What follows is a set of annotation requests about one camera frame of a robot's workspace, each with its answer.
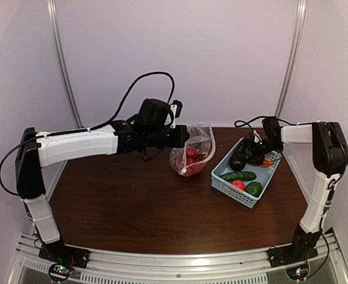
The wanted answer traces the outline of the dark purple eggplant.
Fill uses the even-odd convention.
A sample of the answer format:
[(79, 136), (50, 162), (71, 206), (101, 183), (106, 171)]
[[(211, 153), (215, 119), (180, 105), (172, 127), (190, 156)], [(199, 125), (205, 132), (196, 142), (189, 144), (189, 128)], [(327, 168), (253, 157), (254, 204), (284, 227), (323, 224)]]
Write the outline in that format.
[(229, 159), (229, 167), (236, 172), (242, 171), (246, 166), (246, 161), (246, 150), (235, 150)]

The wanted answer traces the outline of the clear zip top bag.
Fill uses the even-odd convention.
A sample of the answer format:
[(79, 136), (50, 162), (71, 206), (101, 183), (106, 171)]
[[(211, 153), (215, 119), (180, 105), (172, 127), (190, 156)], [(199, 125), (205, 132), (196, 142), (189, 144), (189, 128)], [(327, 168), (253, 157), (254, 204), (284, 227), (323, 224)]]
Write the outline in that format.
[(187, 131), (190, 138), (185, 142), (184, 148), (173, 148), (170, 152), (169, 164), (178, 175), (180, 175), (179, 171), (182, 168), (182, 159), (186, 155), (186, 150), (195, 149), (205, 152), (207, 157), (204, 160), (204, 168), (216, 151), (211, 123), (188, 125)]

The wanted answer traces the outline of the red peach bunch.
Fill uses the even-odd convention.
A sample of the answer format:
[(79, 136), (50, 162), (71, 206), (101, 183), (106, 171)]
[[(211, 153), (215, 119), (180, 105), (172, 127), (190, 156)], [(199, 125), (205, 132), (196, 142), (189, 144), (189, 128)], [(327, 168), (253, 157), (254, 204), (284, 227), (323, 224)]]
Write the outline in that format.
[(207, 154), (200, 150), (188, 149), (182, 159), (182, 168), (179, 174), (184, 177), (190, 177), (200, 173), (204, 169), (204, 160)]

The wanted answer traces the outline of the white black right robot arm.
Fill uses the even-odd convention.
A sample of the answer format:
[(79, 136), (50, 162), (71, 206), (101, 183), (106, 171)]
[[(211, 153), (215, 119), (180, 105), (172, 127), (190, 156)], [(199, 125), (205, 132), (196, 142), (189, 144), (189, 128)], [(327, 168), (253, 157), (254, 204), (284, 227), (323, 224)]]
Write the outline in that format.
[(311, 200), (297, 225), (287, 255), (300, 261), (312, 250), (323, 233), (324, 220), (332, 205), (339, 180), (348, 165), (348, 146), (338, 122), (305, 122), (292, 124), (275, 116), (261, 116), (265, 138), (251, 130), (235, 150), (238, 162), (262, 165), (265, 155), (281, 151), (284, 144), (310, 144), (313, 166), (316, 170)]

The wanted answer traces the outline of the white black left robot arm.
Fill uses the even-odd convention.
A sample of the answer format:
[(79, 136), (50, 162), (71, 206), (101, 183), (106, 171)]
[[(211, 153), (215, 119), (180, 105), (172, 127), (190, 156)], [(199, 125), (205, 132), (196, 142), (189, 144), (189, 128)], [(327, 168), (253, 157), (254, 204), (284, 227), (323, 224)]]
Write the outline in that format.
[(54, 220), (41, 173), (52, 164), (83, 157), (144, 154), (149, 147), (183, 148), (189, 139), (187, 127), (176, 123), (183, 105), (145, 99), (139, 112), (127, 120), (106, 122), (103, 126), (57, 133), (35, 132), (27, 128), (15, 160), (17, 193), (47, 246), (46, 252), (57, 263), (65, 262), (70, 251)]

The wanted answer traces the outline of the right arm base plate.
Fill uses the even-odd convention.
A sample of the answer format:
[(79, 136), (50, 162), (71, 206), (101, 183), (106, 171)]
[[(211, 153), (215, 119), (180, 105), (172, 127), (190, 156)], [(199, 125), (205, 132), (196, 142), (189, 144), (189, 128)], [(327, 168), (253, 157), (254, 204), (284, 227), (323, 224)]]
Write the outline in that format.
[(303, 253), (295, 251), (292, 244), (282, 247), (270, 246), (266, 253), (272, 268), (288, 266), (298, 262), (306, 262), (307, 260), (318, 256), (316, 248), (311, 248), (308, 252)]

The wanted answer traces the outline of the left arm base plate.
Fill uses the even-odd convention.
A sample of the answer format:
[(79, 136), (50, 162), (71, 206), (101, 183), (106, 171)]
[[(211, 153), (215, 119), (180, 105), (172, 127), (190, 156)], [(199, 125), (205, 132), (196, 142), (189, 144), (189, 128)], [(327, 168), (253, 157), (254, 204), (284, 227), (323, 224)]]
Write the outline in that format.
[(89, 260), (90, 251), (83, 248), (67, 246), (64, 243), (42, 244), (39, 258), (65, 266), (85, 269)]

